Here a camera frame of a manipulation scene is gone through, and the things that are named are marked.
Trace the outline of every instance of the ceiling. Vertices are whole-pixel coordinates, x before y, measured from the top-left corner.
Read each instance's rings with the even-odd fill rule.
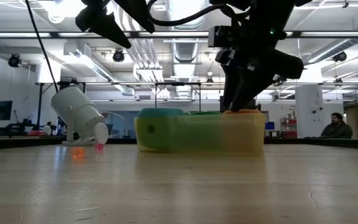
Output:
[[[341,6],[344,0],[315,0],[301,8],[295,9],[285,30],[358,30],[358,1],[348,0],[350,6],[343,9]],[[53,24],[48,19],[48,12],[42,9],[38,2],[31,3],[35,12],[35,21],[39,31],[79,31],[75,25],[73,17],[66,17],[63,22]],[[156,3],[163,6],[164,1]],[[165,20],[166,12],[159,9],[152,13],[157,19]],[[205,17],[205,29],[218,25],[229,25],[230,20],[220,11],[213,11]],[[166,27],[157,27],[157,30],[166,30]],[[0,1],[0,32],[27,31],[33,32],[33,27],[27,9],[19,1]],[[336,39],[287,39],[280,41],[277,49],[288,54],[304,57],[312,54],[322,47],[334,42]],[[95,81],[96,75],[86,66],[72,63],[62,55],[64,43],[67,40],[44,40],[47,51],[56,56],[57,60],[63,64],[64,71],[79,80]],[[80,44],[88,44],[93,50],[93,59],[97,60],[102,66],[109,70],[112,75],[124,82],[133,82],[134,76],[133,61],[128,55],[124,62],[116,63],[112,59],[112,54],[119,45],[110,40],[81,39]],[[224,82],[224,74],[219,64],[214,62],[213,57],[219,49],[208,48],[207,43],[200,44],[198,63],[196,66],[194,81],[204,82],[208,77],[208,72],[213,72],[215,82]],[[8,56],[13,50],[20,51],[24,60],[31,63],[39,63],[43,60],[43,55],[38,49],[37,40],[20,39],[0,39],[0,54]],[[163,77],[172,76],[172,53],[170,44],[164,43],[163,39],[154,39],[154,48],[158,60],[163,67]],[[358,44],[347,49],[348,56],[345,62],[338,62],[334,66],[333,61],[323,61],[321,65],[324,80],[332,80],[335,75],[341,76],[358,71]],[[345,79],[346,82],[358,82],[358,75]]]

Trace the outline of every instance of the security camera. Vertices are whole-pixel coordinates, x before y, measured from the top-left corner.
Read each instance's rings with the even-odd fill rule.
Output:
[[[19,54],[12,54],[12,57],[10,57],[7,63],[12,68],[19,68],[22,66],[22,60],[20,59]]]
[[[335,62],[344,62],[347,59],[347,55],[345,52],[341,52],[334,56],[333,60]]]
[[[121,49],[117,49],[116,53],[114,53],[114,55],[112,56],[112,59],[115,62],[123,62],[125,59],[124,53],[122,52]]]

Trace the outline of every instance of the plastic container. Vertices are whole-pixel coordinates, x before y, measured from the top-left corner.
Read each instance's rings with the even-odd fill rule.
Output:
[[[265,115],[258,112],[139,117],[135,130],[140,151],[264,154]]]

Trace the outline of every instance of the table surface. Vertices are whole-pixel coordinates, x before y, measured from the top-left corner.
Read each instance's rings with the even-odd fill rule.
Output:
[[[0,223],[358,223],[358,149],[266,145],[264,157],[135,145],[0,150]]]

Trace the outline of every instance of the black cable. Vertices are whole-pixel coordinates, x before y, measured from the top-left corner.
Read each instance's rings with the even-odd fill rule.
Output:
[[[53,76],[53,72],[52,72],[52,68],[51,68],[51,66],[50,66],[50,62],[49,62],[49,58],[48,58],[48,55],[47,55],[47,51],[45,50],[44,44],[42,43],[40,34],[39,34],[39,32],[38,32],[37,25],[35,24],[34,16],[32,15],[32,11],[31,11],[31,7],[30,7],[30,2],[29,2],[29,0],[25,0],[25,4],[27,5],[27,9],[29,10],[29,14],[30,14],[30,18],[31,18],[31,23],[32,23],[32,26],[34,27],[35,33],[37,34],[38,41],[40,42],[41,49],[42,49],[42,53],[44,53],[45,59],[46,59],[46,61],[47,61],[48,68],[49,68],[49,72],[50,72],[50,75],[52,76],[53,85],[55,86],[56,92],[58,92],[59,90],[58,90],[58,88],[57,88],[57,84],[56,84],[56,81],[55,81],[55,77]]]
[[[155,25],[158,25],[158,26],[179,26],[179,25],[183,25],[183,24],[191,22],[191,21],[193,21],[195,19],[198,19],[201,16],[203,16],[203,15],[209,13],[209,12],[212,12],[213,10],[217,10],[217,9],[226,9],[227,12],[229,12],[231,14],[230,17],[232,19],[236,17],[236,13],[234,13],[233,9],[230,6],[227,6],[225,4],[215,4],[215,5],[206,7],[205,9],[201,10],[200,12],[197,12],[196,14],[193,14],[193,15],[191,15],[189,17],[186,17],[186,18],[183,18],[183,19],[180,19],[180,20],[177,20],[177,21],[160,21],[158,19],[154,19],[153,16],[152,16],[152,13],[151,13],[152,6],[157,1],[158,0],[151,0],[147,5],[147,11],[149,12],[149,19]]]

